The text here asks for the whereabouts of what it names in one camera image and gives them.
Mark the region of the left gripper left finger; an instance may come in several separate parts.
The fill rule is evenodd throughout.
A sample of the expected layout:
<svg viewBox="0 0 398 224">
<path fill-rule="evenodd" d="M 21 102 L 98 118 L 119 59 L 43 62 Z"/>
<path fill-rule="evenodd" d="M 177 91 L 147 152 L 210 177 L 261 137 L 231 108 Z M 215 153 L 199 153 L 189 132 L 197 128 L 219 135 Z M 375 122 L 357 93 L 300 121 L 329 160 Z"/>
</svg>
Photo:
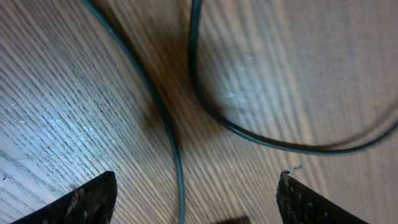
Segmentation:
<svg viewBox="0 0 398 224">
<path fill-rule="evenodd" d="M 117 195 L 116 176 L 106 171 L 12 224 L 109 224 Z"/>
</svg>

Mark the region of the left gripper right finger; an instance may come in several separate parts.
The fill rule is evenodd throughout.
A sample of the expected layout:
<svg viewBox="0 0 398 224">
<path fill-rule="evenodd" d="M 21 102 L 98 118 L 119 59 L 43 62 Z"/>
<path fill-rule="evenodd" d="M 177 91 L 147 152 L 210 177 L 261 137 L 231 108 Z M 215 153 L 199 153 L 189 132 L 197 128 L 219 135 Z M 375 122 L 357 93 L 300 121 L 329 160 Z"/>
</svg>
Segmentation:
<svg viewBox="0 0 398 224">
<path fill-rule="evenodd" d="M 289 224 L 365 224 L 327 198 L 290 176 L 280 173 L 276 201 L 284 223 Z"/>
</svg>

